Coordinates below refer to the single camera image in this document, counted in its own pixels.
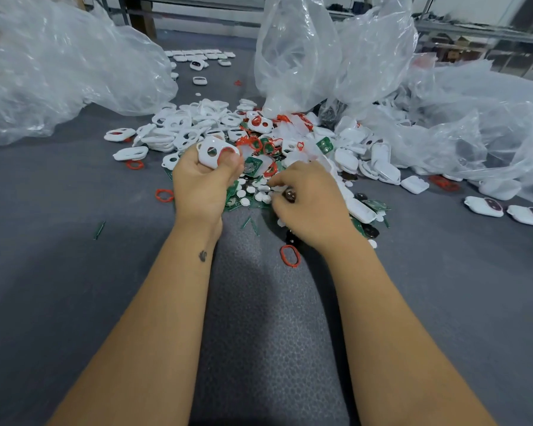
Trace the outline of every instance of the workbench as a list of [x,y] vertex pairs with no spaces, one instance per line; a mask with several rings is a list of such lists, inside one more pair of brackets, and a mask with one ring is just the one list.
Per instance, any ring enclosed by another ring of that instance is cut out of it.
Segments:
[[[176,104],[209,98],[234,109],[240,98],[263,102],[252,73],[254,41],[159,37],[164,49],[236,54],[231,67],[210,60],[202,72],[178,63]],[[193,85],[196,75],[208,85]],[[150,151],[144,169],[129,170],[112,158],[122,145],[103,140],[108,130],[149,120],[88,106],[51,137],[0,147],[0,426],[49,418],[170,233],[174,206],[154,197],[158,188],[173,188],[163,154]],[[376,224],[377,255],[442,351],[501,426],[533,426],[533,227],[471,213],[462,199],[477,192],[460,185],[458,193],[431,185],[413,195],[359,179],[352,189],[392,207],[391,228]],[[250,224],[240,229],[249,216],[260,236]],[[239,208],[223,221],[193,424],[356,424],[323,260],[303,246],[300,266],[285,266],[285,229],[269,209]]]

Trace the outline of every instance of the textured gray surface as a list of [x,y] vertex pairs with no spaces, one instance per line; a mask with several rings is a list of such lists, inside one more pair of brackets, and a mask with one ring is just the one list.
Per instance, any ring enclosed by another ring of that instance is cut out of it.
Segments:
[[[256,98],[253,43],[172,33],[166,49],[233,49],[232,67],[179,65],[178,104]],[[241,87],[233,85],[240,79]],[[111,155],[107,130],[138,127],[90,106],[54,136],[0,148],[0,426],[46,421],[134,296],[168,235],[171,181],[151,151],[144,170]],[[474,194],[435,186],[414,196],[359,180],[354,191],[393,207],[378,255],[435,341],[501,425],[533,425],[533,227],[472,214]],[[523,204],[522,200],[512,203]],[[248,226],[259,224],[256,237]],[[106,220],[98,241],[97,225]],[[224,215],[213,258],[196,424],[349,424],[355,418],[335,293],[325,265],[303,249],[282,263],[272,215]]]

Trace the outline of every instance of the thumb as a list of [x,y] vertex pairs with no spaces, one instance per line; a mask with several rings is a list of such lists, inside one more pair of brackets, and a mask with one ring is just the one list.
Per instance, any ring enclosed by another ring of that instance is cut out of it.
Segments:
[[292,220],[292,206],[293,205],[282,197],[282,194],[280,193],[275,194],[272,197],[272,208],[278,218],[280,218],[286,225],[288,225],[289,222],[291,223]]
[[241,175],[238,171],[243,171],[241,156],[227,149],[221,152],[218,161],[219,166],[211,173],[211,176],[227,188],[233,183],[235,178]]

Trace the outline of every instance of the forearm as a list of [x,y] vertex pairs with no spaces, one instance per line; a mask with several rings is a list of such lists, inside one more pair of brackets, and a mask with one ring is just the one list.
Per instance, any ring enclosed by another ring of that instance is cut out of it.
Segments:
[[362,424],[493,425],[485,408],[392,284],[368,242],[350,233],[325,254],[338,294]]
[[214,242],[178,222],[49,425],[186,425]]

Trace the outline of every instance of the person's right hand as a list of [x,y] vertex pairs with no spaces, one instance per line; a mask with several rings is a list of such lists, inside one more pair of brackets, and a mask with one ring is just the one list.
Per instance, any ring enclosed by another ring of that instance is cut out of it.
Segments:
[[296,192],[294,203],[274,195],[272,207],[296,236],[322,254],[356,233],[338,185],[320,163],[297,161],[268,185],[289,185]]

